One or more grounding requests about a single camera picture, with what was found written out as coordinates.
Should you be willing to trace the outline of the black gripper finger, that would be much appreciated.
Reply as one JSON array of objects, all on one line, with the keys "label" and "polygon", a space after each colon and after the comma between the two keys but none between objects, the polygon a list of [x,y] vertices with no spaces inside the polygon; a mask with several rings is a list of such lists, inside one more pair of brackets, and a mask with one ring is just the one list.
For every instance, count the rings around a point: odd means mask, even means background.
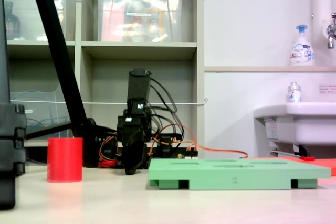
[{"label": "black gripper finger", "polygon": [[125,130],[122,133],[122,165],[127,175],[133,175],[146,162],[146,144],[143,130]]}]

